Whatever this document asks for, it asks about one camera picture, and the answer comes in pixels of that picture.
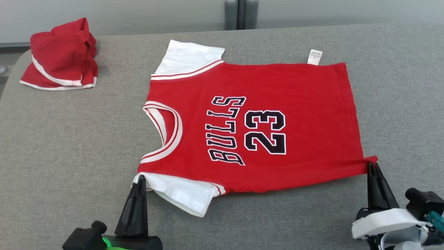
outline white robot part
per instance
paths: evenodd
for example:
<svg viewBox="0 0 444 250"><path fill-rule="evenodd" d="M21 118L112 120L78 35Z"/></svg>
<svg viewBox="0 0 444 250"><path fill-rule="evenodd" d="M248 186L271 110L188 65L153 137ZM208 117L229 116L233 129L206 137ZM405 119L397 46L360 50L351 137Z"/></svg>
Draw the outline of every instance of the white robot part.
<svg viewBox="0 0 444 250"><path fill-rule="evenodd" d="M424 248L412 241L404 241L396 245L393 250L424 250Z"/></svg>
<svg viewBox="0 0 444 250"><path fill-rule="evenodd" d="M425 225L431 226L428 222L417 220L406 209L393 208L356 220L353 222L352 235L354 239L366 238L366 235L384 234L416 225L421 227Z"/></svg>

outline clothing tag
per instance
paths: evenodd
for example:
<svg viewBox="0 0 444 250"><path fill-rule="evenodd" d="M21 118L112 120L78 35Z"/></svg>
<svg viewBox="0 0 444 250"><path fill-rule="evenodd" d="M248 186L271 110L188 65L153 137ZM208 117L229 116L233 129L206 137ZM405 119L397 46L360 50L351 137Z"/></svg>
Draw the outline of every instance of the clothing tag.
<svg viewBox="0 0 444 250"><path fill-rule="evenodd" d="M310 55L308 56L308 64L319 65L319 60L321 59L322 51L310 50Z"/></svg>

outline red jersey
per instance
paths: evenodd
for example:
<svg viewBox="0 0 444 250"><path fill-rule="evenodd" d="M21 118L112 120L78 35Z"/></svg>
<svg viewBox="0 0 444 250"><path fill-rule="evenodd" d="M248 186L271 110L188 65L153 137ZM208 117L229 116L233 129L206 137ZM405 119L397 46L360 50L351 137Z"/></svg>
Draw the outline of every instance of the red jersey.
<svg viewBox="0 0 444 250"><path fill-rule="evenodd" d="M138 176L203 217L212 197L366 173L345 63L235 65L222 48L171 41L143 107L163 147Z"/></svg>

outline wall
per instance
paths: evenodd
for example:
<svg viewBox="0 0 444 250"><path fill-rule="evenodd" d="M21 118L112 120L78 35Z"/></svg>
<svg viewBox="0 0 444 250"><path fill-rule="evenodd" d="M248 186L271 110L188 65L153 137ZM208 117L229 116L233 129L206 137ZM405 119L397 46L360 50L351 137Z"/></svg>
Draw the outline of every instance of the wall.
<svg viewBox="0 0 444 250"><path fill-rule="evenodd" d="M100 35L224 29L223 0L0 0L0 44L86 17Z"/></svg>
<svg viewBox="0 0 444 250"><path fill-rule="evenodd" d="M259 0L257 28L384 22L444 24L444 1Z"/></svg>
<svg viewBox="0 0 444 250"><path fill-rule="evenodd" d="M0 0L0 46L87 17L100 35L224 29L224 0ZM444 23L443 0L259 0L257 28Z"/></svg>

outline sleeve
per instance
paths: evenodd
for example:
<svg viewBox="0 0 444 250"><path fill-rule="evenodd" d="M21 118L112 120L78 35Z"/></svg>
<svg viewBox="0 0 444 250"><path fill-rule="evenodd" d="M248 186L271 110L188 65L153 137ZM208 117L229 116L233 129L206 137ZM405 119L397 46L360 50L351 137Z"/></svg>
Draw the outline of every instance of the sleeve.
<svg viewBox="0 0 444 250"><path fill-rule="evenodd" d="M211 182L157 173L140 172L134 177L134 183L138 182L140 175L147 180L147 188L153 189L168 202L198 217L204 217L213 197L225 194L222 186Z"/></svg>
<svg viewBox="0 0 444 250"><path fill-rule="evenodd" d="M224 48L171 40L155 75L190 73L221 60Z"/></svg>

